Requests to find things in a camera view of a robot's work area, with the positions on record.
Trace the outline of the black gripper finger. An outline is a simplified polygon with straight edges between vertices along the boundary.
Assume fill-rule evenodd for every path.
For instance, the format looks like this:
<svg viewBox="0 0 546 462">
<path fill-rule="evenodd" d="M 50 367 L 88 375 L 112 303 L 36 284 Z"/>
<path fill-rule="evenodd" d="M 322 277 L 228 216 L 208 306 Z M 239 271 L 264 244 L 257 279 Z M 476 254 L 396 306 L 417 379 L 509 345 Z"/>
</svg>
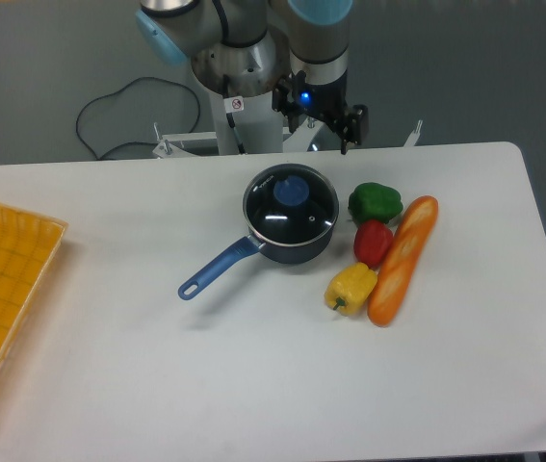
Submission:
<svg viewBox="0 0 546 462">
<path fill-rule="evenodd" d="M 333 122 L 332 132 L 340 140 L 340 152 L 348 153 L 350 145 L 361 145 L 369 133 L 369 109 L 366 105 L 346 106 Z"/>
<path fill-rule="evenodd" d="M 295 101 L 292 82 L 286 77 L 279 78 L 273 87 L 272 109 L 287 118 L 291 133 L 298 130 L 303 108 Z"/>
</svg>

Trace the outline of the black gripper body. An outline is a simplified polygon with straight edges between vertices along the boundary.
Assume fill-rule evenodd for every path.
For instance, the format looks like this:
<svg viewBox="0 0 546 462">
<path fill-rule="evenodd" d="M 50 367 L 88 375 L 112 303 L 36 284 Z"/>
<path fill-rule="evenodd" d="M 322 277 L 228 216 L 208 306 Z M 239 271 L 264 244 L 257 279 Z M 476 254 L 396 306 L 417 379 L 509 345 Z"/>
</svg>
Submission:
<svg viewBox="0 0 546 462">
<path fill-rule="evenodd" d="M 313 117 L 327 126 L 347 125 L 347 71 L 325 85 L 308 84 L 304 71 L 291 73 L 289 82 L 292 101 L 287 119 L 290 126 L 298 126 L 301 116 Z"/>
</svg>

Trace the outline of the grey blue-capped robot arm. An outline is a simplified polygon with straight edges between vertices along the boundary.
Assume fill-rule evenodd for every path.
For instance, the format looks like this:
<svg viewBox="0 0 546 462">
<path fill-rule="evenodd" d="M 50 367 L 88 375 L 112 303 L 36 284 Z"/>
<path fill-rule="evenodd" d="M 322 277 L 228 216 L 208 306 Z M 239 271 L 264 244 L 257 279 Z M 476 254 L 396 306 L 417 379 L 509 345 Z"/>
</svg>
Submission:
<svg viewBox="0 0 546 462">
<path fill-rule="evenodd" d="M 136 21 L 164 62 L 207 91 L 222 155 L 279 152 L 303 118 L 341 151 L 364 142 L 368 109 L 346 101 L 351 1 L 142 1 Z"/>
</svg>

